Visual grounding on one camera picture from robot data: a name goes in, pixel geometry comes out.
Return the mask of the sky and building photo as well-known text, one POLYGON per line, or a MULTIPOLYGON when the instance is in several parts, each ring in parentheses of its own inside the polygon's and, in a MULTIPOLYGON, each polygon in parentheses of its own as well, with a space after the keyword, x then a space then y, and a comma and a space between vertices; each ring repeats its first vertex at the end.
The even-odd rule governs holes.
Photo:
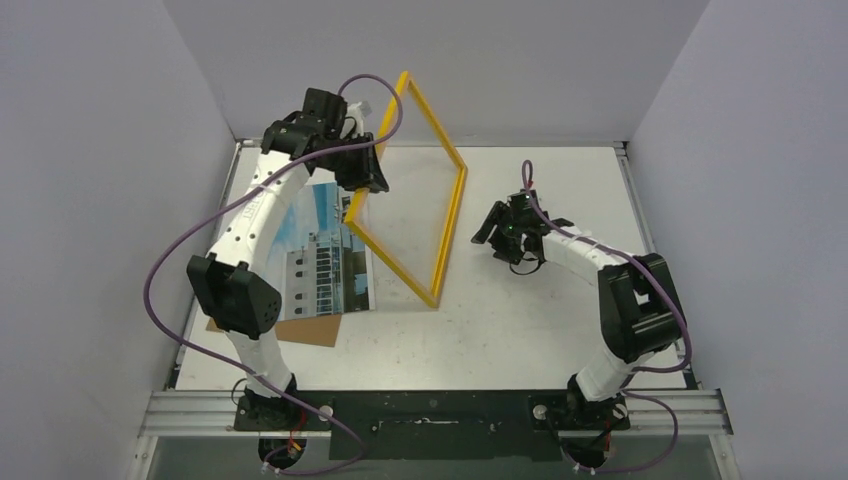
POLYGON ((295 196, 272 241, 266 279, 282 297, 280 321, 368 311, 372 253, 344 223, 353 194, 327 179, 295 196))

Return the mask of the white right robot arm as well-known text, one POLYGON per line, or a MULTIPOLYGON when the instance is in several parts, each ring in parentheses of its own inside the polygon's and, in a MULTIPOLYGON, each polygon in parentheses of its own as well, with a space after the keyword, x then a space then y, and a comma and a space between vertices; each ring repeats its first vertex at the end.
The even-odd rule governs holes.
POLYGON ((538 212, 537 195, 522 190, 493 204, 471 241, 489 244, 494 258, 516 266, 559 265, 597 289, 602 343, 572 376, 568 421, 593 427, 615 397, 656 353, 683 338, 683 316, 665 260, 611 248, 565 218, 538 212))

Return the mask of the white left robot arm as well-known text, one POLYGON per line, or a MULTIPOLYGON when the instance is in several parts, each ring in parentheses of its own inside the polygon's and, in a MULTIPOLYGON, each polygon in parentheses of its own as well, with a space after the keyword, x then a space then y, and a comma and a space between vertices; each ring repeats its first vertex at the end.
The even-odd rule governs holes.
POLYGON ((246 369, 246 391, 262 399, 259 416, 273 430, 290 428, 299 405, 291 397, 294 375, 273 333, 283 299, 264 279, 264 264, 277 227, 315 170, 333 173, 348 191, 387 191, 376 139, 364 128, 367 114, 362 102, 308 89, 300 109, 266 128, 248 190, 225 209, 232 219, 208 253, 187 265, 201 310, 234 345, 246 369))

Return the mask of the yellow wooden picture frame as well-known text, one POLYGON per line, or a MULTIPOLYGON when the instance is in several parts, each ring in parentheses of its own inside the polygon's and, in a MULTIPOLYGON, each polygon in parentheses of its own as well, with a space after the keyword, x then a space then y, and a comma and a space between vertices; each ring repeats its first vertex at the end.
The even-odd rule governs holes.
POLYGON ((408 70, 390 90, 377 137, 378 166, 390 190, 357 190, 344 225, 424 305, 436 309, 468 167, 408 70))

